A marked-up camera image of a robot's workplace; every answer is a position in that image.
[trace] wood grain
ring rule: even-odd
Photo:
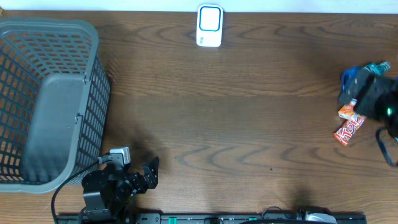
[[[6,11],[84,19],[112,82],[103,152],[132,147],[134,170],[160,157],[159,185],[136,206],[173,212],[260,212],[276,205],[363,212],[397,223],[398,170],[367,121],[342,146],[340,74],[388,60],[398,72],[398,16],[224,16],[220,48],[196,46],[195,13]],[[389,142],[389,147],[396,147]],[[84,206],[80,186],[59,213]],[[0,194],[1,223],[51,222],[52,194]]]

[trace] snack package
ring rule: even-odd
[[[358,130],[358,128],[365,122],[365,120],[366,117],[361,115],[358,115],[354,121],[346,120],[346,122],[344,122],[342,127],[339,130],[337,130],[335,133],[333,133],[333,136],[340,143],[346,146],[348,144],[349,139],[353,137],[356,130]]]
[[[340,118],[348,119],[355,121],[356,118],[358,117],[358,114],[355,113],[354,111],[354,106],[356,104],[356,100],[352,99],[351,102],[348,105],[344,105],[339,111],[338,111],[338,116]]]

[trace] black cable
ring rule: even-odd
[[[92,164],[88,165],[86,168],[82,169],[81,171],[77,172],[76,174],[71,175],[68,179],[66,179],[62,184],[55,190],[54,195],[52,196],[51,199],[51,213],[52,213],[52,218],[54,219],[54,223],[58,224],[58,219],[57,215],[55,214],[55,198],[57,197],[57,194],[61,190],[61,188],[67,184],[69,181],[71,181],[73,178],[77,177],[78,175],[82,174],[84,171],[92,168],[93,166],[97,165],[100,162],[99,159],[95,160]]]
[[[385,129],[385,128],[380,128],[380,129],[378,129],[378,130],[376,131],[376,141],[377,141],[377,143],[379,144],[381,153],[383,154],[383,156],[384,156],[386,162],[387,162],[390,166],[396,167],[398,164],[395,164],[395,163],[392,161],[391,156],[390,156],[390,153],[387,151],[387,149],[386,149],[386,147],[385,147],[383,141],[380,139],[380,133],[381,133],[381,131],[383,131],[383,130],[386,130],[386,129]]]
[[[264,210],[264,212],[263,212],[262,215],[261,215],[261,218],[262,218],[262,219],[266,219],[266,218],[265,218],[265,215],[266,215],[267,211],[268,211],[268,210],[271,210],[271,209],[273,209],[273,208],[277,208],[277,209],[283,211],[283,210],[282,210],[281,208],[279,208],[278,206],[271,206],[271,207],[268,207],[267,209]]]
[[[82,224],[83,223],[83,215],[86,211],[86,207],[82,208],[79,212],[79,216],[77,216],[77,224]]]

